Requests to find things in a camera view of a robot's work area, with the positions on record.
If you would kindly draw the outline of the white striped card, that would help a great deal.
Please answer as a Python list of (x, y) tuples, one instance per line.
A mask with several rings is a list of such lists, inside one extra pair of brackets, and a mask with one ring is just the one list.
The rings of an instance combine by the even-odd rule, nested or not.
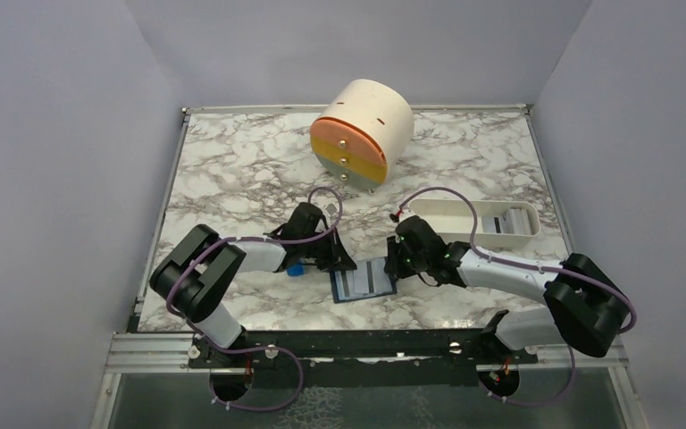
[(385, 264), (384, 258), (374, 258), (363, 262), (356, 280), (359, 293), (381, 295), (392, 291), (390, 278), (384, 270)]
[(338, 278), (339, 298), (350, 300), (360, 295), (356, 288), (356, 272), (345, 271), (339, 273)]

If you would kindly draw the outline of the blue card holder wallet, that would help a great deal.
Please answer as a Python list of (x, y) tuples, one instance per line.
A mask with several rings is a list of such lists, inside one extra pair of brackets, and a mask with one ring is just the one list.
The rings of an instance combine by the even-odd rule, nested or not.
[(397, 294), (396, 282), (385, 272), (385, 257), (370, 258), (356, 264), (355, 270), (330, 273), (331, 292), (335, 303)]

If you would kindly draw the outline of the white rectangular plastic tray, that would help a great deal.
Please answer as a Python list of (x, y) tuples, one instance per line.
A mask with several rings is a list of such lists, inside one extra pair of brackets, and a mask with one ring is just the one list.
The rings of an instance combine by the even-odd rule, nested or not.
[[(533, 228), (531, 236), (482, 232), (483, 216), (503, 216), (510, 207), (527, 210)], [(467, 242), (472, 228), (475, 228), (475, 244), (487, 249), (521, 249), (541, 231), (537, 210), (531, 204), (522, 201), (474, 201), (472, 206), (468, 206), (460, 199), (415, 198), (408, 203), (407, 208), (411, 214), (425, 220), (447, 242)]]

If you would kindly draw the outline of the stack of white cards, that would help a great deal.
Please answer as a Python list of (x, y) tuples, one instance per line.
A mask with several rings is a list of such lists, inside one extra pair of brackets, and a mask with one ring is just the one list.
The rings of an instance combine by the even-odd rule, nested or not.
[(531, 219), (526, 209), (510, 207), (502, 216), (507, 234), (527, 235), (533, 234)]

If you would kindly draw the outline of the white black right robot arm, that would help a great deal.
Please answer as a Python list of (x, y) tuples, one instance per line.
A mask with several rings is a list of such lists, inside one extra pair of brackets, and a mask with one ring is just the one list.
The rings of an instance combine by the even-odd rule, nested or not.
[(517, 350), (552, 344), (602, 358), (615, 337), (635, 325), (630, 300), (589, 257), (498, 256), (470, 242), (446, 243), (418, 216), (400, 222), (388, 237), (384, 271), (393, 281), (426, 274), (436, 286), (500, 290), (540, 303), (491, 318), (479, 343), (481, 355), (493, 364)]

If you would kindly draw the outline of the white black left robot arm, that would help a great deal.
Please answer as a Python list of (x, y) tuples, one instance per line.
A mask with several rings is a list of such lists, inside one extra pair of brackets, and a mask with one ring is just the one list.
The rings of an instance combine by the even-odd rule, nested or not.
[(337, 230), (321, 208), (301, 202), (289, 220), (259, 238), (222, 238), (211, 227), (193, 227), (154, 269), (150, 289), (168, 308), (212, 341), (219, 364), (235, 366), (245, 355), (244, 327), (222, 304), (239, 273), (282, 273), (294, 265), (325, 273), (353, 271)]

